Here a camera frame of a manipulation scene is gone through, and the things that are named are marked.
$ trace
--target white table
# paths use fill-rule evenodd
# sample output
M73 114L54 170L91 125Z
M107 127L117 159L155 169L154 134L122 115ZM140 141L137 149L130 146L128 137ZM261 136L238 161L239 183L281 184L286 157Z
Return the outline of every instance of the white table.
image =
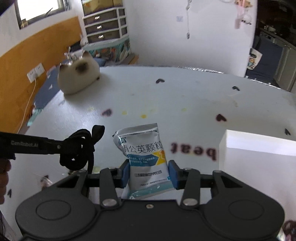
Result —
M218 145L226 129L295 140L296 96L289 92L233 75L169 67L105 67L101 73L99 81L75 95L64 98L59 92L27 135L63 140L79 129L104 125L105 134L95 146L97 171L118 167L125 160L113 143L115 131L158 123L167 160L174 159L181 168L196 168L204 174L218 168ZM159 78L165 82L156 84ZM112 110L111 116L102 116L107 109ZM227 121L218 122L219 114ZM183 153L188 145L189 153ZM18 229L16 207L41 190L41 176L49 175L56 182L67 173L59 165L58 155L19 154L16 158L7 187L12 189L12 196L6 196L1 206L13 229ZM179 199L181 195L181 191L170 191L155 198ZM201 202L209 197L209 192L201 193Z

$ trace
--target blue gripper pad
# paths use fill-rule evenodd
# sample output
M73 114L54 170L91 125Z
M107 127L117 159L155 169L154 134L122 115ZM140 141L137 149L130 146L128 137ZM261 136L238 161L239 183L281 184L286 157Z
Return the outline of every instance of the blue gripper pad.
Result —
M128 162L128 164L123 168L122 170L122 178L121 178L121 188L125 188L126 184L128 183L129 180L129 169L130 169L130 163Z
M173 163L169 161L168 163L168 172L170 174L170 180L175 189L178 189L178 174L177 170L174 168Z

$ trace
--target black heart sticker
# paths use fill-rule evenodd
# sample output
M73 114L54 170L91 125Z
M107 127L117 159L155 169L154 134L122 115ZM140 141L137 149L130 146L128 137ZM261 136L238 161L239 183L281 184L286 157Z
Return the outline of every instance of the black heart sticker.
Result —
M7 193L7 195L11 198L11 189L9 189L9 191L8 191L8 193Z
M240 89L239 89L237 86L233 86L232 89L233 89L233 90L240 91Z
M285 129L285 134L289 136L291 135L291 133L287 129Z
M59 103L59 106L60 106L61 104L65 104L65 100L61 101L61 102Z
M158 83L164 83L164 80L163 79L158 79L157 81L156 81L156 83L158 84Z
M112 110L107 109L104 112L102 112L101 116L111 116L112 115Z
M219 121L219 122L220 121L227 121L227 119L223 115L221 115L221 114L219 114L219 115L216 116L216 120Z

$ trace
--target metal screw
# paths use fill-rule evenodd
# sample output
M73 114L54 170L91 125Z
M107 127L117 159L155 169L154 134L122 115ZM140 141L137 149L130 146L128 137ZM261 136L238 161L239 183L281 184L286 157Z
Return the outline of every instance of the metal screw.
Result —
M113 198L107 198L105 199L102 204L105 206L105 207L113 207L117 204L117 201Z
M194 198L186 198L183 200L183 204L186 206L195 206L198 204L198 201Z
M148 209L154 208L154 205L153 204L147 204L146 208L148 208Z

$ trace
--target hanging ornament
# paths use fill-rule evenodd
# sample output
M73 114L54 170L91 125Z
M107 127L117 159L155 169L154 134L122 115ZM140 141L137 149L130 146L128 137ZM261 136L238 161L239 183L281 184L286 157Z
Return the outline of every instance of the hanging ornament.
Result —
M253 7L250 0L235 0L237 5L237 19L235 28L239 29L241 23L252 25L252 16L249 14L249 8Z
M187 39L190 38L190 29L189 29L189 8L190 8L190 4L192 3L192 0L188 0L188 4L187 4L187 7L186 7L186 14L187 14L187 29L188 29L188 32L187 32Z

